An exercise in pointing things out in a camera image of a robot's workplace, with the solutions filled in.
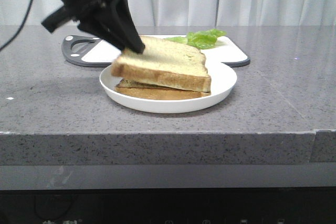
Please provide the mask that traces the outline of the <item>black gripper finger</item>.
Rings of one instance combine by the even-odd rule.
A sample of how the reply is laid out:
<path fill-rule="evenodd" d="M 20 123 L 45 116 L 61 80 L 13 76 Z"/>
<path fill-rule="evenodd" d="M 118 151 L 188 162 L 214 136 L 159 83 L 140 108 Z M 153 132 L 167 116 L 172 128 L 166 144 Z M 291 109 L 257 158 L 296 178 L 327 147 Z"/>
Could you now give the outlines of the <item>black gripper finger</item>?
<path fill-rule="evenodd" d="M 80 20 L 77 28 L 80 31 L 89 33 L 105 40 L 120 50 L 125 48 L 125 44 L 118 36 L 116 36 L 106 25 L 103 25 L 94 18 Z"/>
<path fill-rule="evenodd" d="M 128 0 L 111 0 L 106 5 L 105 26 L 108 29 L 108 41 L 120 50 L 125 48 L 142 54 L 145 45 L 133 23 Z"/>

